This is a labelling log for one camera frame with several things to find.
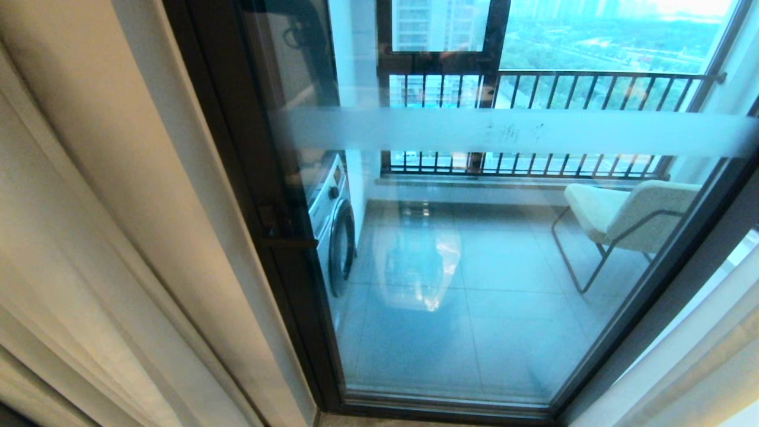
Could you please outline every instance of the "black metal railing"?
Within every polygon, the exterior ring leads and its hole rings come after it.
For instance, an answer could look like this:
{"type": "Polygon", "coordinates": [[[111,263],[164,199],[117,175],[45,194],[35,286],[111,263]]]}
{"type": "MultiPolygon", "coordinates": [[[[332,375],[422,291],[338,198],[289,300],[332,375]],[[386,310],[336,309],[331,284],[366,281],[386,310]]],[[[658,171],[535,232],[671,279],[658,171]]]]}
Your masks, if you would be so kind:
{"type": "Polygon", "coordinates": [[[667,157],[649,154],[383,151],[383,174],[571,179],[663,179],[667,157]]]}
{"type": "Polygon", "coordinates": [[[722,79],[637,71],[501,70],[494,86],[478,75],[391,74],[386,89],[391,107],[684,112],[686,100],[722,79]]]}
{"type": "MultiPolygon", "coordinates": [[[[501,70],[481,75],[391,74],[386,102],[403,108],[696,111],[686,106],[723,76],[637,71],[501,70]],[[495,81],[488,86],[485,81],[495,81]]],[[[383,174],[662,179],[671,157],[649,154],[384,151],[383,174]]]]}

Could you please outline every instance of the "white chair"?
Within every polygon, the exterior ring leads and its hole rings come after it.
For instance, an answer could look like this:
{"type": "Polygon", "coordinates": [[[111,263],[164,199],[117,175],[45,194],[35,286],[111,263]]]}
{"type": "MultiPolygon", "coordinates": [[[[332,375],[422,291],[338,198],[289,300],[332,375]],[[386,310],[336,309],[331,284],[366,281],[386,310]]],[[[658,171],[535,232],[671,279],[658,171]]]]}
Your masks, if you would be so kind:
{"type": "Polygon", "coordinates": [[[662,248],[700,189],[700,185],[655,180],[642,182],[632,191],[567,185],[564,196],[569,206],[553,222],[551,233],[577,291],[587,292],[614,248],[643,252],[650,262],[649,254],[662,248]],[[570,210],[601,253],[601,262],[583,287],[556,235],[556,224],[570,210]]]}

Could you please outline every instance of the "high-rise building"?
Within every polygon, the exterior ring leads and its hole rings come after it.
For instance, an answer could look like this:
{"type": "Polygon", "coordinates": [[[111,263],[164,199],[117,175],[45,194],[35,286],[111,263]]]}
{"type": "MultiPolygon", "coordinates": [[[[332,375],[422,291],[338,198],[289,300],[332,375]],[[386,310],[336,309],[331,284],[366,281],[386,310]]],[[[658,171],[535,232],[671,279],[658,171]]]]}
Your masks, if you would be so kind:
{"type": "Polygon", "coordinates": [[[489,9],[488,0],[393,0],[393,49],[481,50],[489,9]]]}

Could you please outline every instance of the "white sheer curtain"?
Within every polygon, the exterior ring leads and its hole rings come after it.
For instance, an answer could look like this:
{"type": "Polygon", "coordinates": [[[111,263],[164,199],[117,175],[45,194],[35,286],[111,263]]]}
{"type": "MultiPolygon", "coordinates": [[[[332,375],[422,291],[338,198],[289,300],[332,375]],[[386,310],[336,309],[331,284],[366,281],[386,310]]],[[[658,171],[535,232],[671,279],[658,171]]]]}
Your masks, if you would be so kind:
{"type": "Polygon", "coordinates": [[[263,425],[0,50],[0,397],[42,425],[263,425]]]}
{"type": "Polygon", "coordinates": [[[716,427],[759,399],[757,259],[754,248],[571,427],[716,427]]]}

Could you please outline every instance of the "washing machine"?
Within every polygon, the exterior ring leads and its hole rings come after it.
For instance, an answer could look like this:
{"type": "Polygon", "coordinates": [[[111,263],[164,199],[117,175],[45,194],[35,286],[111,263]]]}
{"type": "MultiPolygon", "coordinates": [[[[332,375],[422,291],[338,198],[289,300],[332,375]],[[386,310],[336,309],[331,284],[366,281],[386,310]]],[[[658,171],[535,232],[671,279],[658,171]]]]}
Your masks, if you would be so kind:
{"type": "Polygon", "coordinates": [[[348,174],[340,153],[328,155],[323,162],[317,187],[309,198],[309,216],[332,322],[338,329],[347,305],[353,260],[356,256],[356,229],[348,187],[348,174]]]}

